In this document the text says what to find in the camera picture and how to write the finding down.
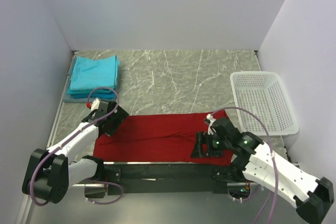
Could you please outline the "red t shirt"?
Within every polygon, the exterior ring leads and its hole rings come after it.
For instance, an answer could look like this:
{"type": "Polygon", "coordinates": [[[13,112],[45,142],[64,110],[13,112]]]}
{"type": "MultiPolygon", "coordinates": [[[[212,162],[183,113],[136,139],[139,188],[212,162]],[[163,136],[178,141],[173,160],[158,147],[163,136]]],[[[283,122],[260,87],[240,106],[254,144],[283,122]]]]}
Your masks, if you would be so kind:
{"type": "Polygon", "coordinates": [[[100,136],[93,156],[105,162],[193,162],[229,166],[233,152],[222,157],[191,158],[197,132],[206,132],[208,114],[131,115],[110,136],[100,136]]]}

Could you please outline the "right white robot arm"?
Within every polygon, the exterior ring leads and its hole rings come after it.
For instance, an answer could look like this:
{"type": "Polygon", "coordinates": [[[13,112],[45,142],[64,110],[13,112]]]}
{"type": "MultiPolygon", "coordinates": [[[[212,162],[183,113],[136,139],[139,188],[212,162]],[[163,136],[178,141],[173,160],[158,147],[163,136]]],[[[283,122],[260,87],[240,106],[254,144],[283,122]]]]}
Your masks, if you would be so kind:
{"type": "Polygon", "coordinates": [[[307,223],[322,223],[334,203],[333,183],[316,178],[272,152],[261,138],[251,132],[241,133],[228,118],[207,115],[206,132],[197,132],[191,158],[220,158],[224,151],[236,156],[230,177],[256,182],[273,191],[295,207],[307,223]]]}

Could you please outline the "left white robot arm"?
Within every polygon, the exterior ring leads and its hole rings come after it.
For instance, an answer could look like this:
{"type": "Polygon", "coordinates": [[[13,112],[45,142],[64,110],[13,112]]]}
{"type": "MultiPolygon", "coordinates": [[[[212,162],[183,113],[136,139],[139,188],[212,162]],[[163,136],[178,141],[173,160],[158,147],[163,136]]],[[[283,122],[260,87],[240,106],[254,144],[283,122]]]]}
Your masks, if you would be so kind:
{"type": "Polygon", "coordinates": [[[105,182],[104,162],[91,155],[75,162],[75,157],[103,135],[112,135],[129,116],[115,101],[95,99],[90,113],[77,128],[59,143],[46,150],[35,149],[28,161],[22,192],[30,195],[35,205],[57,204],[68,188],[86,179],[105,182]]]}

